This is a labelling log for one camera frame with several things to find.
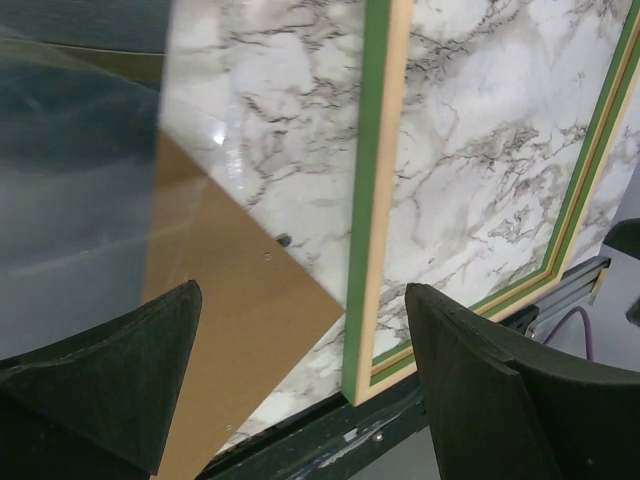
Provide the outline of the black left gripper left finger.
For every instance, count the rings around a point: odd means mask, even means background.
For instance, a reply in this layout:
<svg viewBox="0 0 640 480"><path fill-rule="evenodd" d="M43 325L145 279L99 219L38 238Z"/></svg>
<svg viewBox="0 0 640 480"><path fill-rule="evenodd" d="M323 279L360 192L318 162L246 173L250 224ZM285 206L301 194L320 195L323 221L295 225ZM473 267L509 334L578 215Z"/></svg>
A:
<svg viewBox="0 0 640 480"><path fill-rule="evenodd" d="M202 308L194 280L1 362L4 479L149 479L159 471Z"/></svg>

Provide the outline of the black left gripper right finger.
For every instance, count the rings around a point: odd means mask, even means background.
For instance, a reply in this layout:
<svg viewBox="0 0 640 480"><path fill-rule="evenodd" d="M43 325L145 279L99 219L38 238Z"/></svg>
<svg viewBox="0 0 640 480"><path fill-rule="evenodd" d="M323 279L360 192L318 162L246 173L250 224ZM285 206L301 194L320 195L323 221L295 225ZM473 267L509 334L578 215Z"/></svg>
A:
<svg viewBox="0 0 640 480"><path fill-rule="evenodd" d="M437 289L405 292L444 479L635 479L639 376L491 322Z"/></svg>

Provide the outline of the light wooden picture frame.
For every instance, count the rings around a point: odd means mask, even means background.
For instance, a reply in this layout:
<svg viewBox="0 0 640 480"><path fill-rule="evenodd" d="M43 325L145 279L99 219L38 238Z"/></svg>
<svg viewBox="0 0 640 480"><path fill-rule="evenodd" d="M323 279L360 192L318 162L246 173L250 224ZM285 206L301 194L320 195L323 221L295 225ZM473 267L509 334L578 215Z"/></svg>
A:
<svg viewBox="0 0 640 480"><path fill-rule="evenodd" d="M635 1L367 5L341 389L415 369L434 286L498 321L568 268L633 96Z"/></svg>

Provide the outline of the clear plastic sheet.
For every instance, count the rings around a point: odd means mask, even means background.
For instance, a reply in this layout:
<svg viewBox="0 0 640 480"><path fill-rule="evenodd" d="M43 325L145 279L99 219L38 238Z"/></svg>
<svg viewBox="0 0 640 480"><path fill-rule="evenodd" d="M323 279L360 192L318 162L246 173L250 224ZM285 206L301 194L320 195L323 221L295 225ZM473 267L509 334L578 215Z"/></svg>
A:
<svg viewBox="0 0 640 480"><path fill-rule="evenodd" d="M156 127L155 91L1 36L1 449L155 471L276 372L272 241Z"/></svg>

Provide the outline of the grey photo print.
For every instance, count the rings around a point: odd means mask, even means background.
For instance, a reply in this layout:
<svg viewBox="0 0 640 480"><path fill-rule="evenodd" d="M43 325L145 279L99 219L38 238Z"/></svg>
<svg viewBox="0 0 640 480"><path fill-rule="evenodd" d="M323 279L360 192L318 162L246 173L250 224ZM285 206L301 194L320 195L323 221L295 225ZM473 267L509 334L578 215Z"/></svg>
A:
<svg viewBox="0 0 640 480"><path fill-rule="evenodd" d="M168 1L1 5L1 355L141 300Z"/></svg>

